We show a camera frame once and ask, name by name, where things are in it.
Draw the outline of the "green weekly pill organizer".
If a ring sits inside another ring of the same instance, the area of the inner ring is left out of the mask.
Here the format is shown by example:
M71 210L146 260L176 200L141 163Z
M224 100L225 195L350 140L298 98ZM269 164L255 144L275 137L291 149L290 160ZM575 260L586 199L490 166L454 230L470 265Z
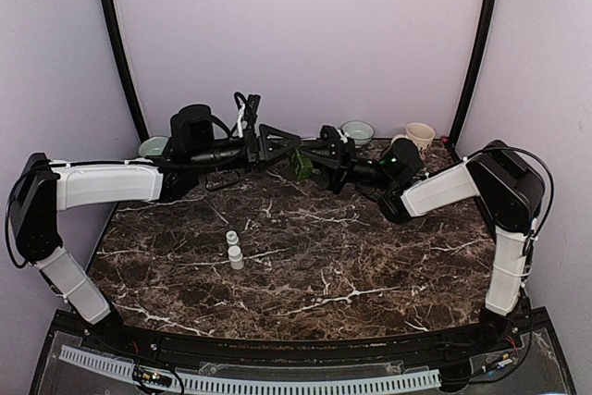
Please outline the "green weekly pill organizer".
M297 181L309 179L314 170L312 161L306 157L298 148L289 153L288 159L294 178Z

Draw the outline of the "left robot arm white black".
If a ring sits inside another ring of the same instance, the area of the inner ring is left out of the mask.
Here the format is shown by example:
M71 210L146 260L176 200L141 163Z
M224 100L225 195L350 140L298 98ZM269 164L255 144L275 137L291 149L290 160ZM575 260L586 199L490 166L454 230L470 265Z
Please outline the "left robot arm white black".
M57 215L68 209L116 202L172 203L214 172L248 172L272 165L301 139L258 124L258 99L237 98L232 128L208 105L188 105L170 119L161 147L145 141L140 157L118 161L52 161L32 154L6 200L4 234L9 258L19 269L37 268L50 286L90 326L111 354L130 347L114 305L67 250Z

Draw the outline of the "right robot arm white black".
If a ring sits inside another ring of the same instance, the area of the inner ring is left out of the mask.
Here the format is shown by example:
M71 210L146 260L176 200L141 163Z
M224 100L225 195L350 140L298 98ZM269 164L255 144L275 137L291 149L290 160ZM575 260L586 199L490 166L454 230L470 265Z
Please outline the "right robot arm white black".
M395 224L469 198L479 199L495 229L496 251L485 308L505 316L519 301L532 263L533 244L546 222L554 197L551 177L542 178L527 162L529 153L500 140L423 178L424 164L414 143L394 139L380 158L357 155L352 139L332 128L301 147L320 170L327 189L344 185L379 190L375 201L382 215Z

